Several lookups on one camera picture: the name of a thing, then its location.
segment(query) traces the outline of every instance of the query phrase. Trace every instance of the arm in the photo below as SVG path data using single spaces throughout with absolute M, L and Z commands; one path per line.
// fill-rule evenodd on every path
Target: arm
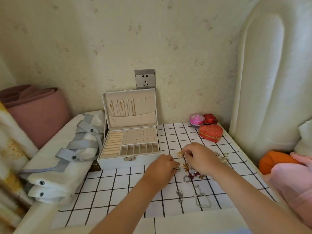
M 180 163 L 162 154 L 147 168 L 129 194 L 90 232 L 90 234 L 131 234 L 154 196 L 168 185 Z
M 282 207 L 247 182 L 236 171 L 219 161 L 204 145 L 192 143 L 182 149 L 198 172 L 210 175 L 227 193 L 255 234 L 306 233 L 312 231 L 287 213 Z

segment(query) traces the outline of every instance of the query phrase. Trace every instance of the jewelry box lid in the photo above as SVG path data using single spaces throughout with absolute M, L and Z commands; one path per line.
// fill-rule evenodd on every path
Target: jewelry box lid
M 158 125 L 155 89 L 106 92 L 102 100 L 109 130 Z

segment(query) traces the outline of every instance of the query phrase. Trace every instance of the forearm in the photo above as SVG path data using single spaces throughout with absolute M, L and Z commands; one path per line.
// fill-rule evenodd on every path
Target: forearm
M 312 233 L 229 166 L 222 166 L 213 177 L 230 197 L 253 233 Z
M 90 234 L 131 234 L 157 191 L 141 179 Z

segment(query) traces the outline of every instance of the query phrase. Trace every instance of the hand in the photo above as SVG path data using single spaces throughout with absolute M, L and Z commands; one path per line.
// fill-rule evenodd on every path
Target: hand
M 214 171 L 224 166 L 216 154 L 205 145 L 192 142 L 182 149 L 187 162 L 201 174 L 214 175 Z
M 149 165 L 142 180 L 146 181 L 157 193 L 168 185 L 171 178 L 177 173 L 177 170 L 174 168 L 179 165 L 180 163 L 174 161 L 171 155 L 162 154 Z

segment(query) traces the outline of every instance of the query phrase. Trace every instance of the ring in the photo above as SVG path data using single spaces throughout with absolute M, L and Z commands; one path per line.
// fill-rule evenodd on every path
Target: ring
M 185 176 L 185 177 L 183 178 L 183 180 L 184 180 L 186 183 L 188 183 L 188 182 L 191 181 L 191 178 L 190 178 L 189 176 Z

